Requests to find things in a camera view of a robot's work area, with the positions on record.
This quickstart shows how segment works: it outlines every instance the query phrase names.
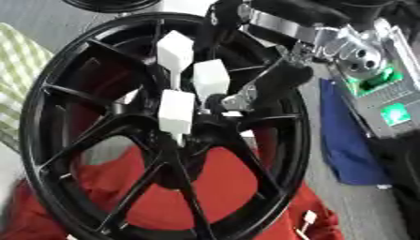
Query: robotic arm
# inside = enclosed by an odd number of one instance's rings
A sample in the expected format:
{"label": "robotic arm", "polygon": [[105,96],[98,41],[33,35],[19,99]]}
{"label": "robotic arm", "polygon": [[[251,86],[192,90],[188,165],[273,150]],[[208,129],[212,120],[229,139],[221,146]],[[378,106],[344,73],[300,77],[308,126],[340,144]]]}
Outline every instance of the robotic arm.
{"label": "robotic arm", "polygon": [[393,127],[398,123],[380,119],[384,102],[404,100],[403,95],[420,99],[420,66],[401,29],[378,18],[380,8],[392,1],[376,2],[375,7],[359,11],[349,8],[349,3],[332,8],[302,0],[216,2],[195,42],[196,52],[211,51],[247,25],[254,37],[278,44],[279,59],[238,93],[210,97],[207,107],[219,112],[253,111],[308,82],[313,77],[310,64],[322,62],[375,135],[392,137],[418,128],[414,124],[401,129]]}

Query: screw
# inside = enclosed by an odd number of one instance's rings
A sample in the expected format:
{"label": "screw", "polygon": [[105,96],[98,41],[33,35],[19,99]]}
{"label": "screw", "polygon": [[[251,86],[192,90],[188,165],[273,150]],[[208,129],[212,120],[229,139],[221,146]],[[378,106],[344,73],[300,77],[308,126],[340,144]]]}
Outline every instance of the screw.
{"label": "screw", "polygon": [[317,215],[312,211],[307,211],[304,217],[304,226],[302,226],[302,229],[298,230],[296,229],[296,233],[303,239],[303,240],[309,240],[309,238],[305,235],[305,232],[308,230],[308,227],[312,225],[315,220],[317,219]]}

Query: white plastic piece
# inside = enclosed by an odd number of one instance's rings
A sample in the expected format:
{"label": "white plastic piece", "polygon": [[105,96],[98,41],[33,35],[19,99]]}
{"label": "white plastic piece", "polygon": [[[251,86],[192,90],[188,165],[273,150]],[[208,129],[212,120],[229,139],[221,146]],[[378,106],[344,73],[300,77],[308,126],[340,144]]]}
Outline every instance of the white plastic piece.
{"label": "white plastic piece", "polygon": [[302,239],[302,240],[310,240],[306,235],[305,235],[305,233],[304,232],[302,232],[302,231],[300,231],[300,230],[298,230],[298,229],[296,229],[296,233],[297,233],[297,235],[298,236],[300,236],[300,238]]}
{"label": "white plastic piece", "polygon": [[77,240],[77,238],[75,238],[74,236],[72,236],[72,235],[68,235],[67,236],[67,240]]}
{"label": "white plastic piece", "polygon": [[191,93],[166,89],[158,112],[159,128],[169,132],[181,143],[182,134],[191,132],[195,96]]}
{"label": "white plastic piece", "polygon": [[309,210],[305,214],[304,221],[312,225],[316,219],[317,219],[317,214]]}
{"label": "white plastic piece", "polygon": [[193,62],[194,41],[171,31],[157,43],[157,62],[171,72],[171,88],[179,89],[181,73]]}
{"label": "white plastic piece", "polygon": [[213,94],[226,94],[231,78],[220,59],[196,63],[193,83],[201,102]]}

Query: green circuit board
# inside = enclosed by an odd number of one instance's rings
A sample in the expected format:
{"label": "green circuit board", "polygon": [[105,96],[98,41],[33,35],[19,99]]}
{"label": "green circuit board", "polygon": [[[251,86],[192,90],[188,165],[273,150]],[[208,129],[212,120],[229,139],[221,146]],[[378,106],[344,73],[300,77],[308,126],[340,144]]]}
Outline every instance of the green circuit board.
{"label": "green circuit board", "polygon": [[346,85],[355,97],[360,98],[382,89],[390,83],[401,81],[403,77],[402,73],[393,66],[388,66],[381,74],[371,79],[347,78]]}

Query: gray floor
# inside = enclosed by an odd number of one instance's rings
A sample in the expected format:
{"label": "gray floor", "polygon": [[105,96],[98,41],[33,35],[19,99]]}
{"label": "gray floor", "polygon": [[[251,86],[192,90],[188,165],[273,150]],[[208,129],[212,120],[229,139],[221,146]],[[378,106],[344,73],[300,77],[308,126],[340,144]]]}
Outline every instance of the gray floor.
{"label": "gray floor", "polygon": [[[89,27],[108,21],[102,15],[66,6],[59,0],[1,0],[0,22],[9,23],[56,53]],[[389,190],[350,187],[337,182],[323,163],[319,135],[319,91],[311,82],[302,89],[312,119],[312,154],[307,182],[325,203],[339,214],[349,240],[405,240],[394,198]]]}

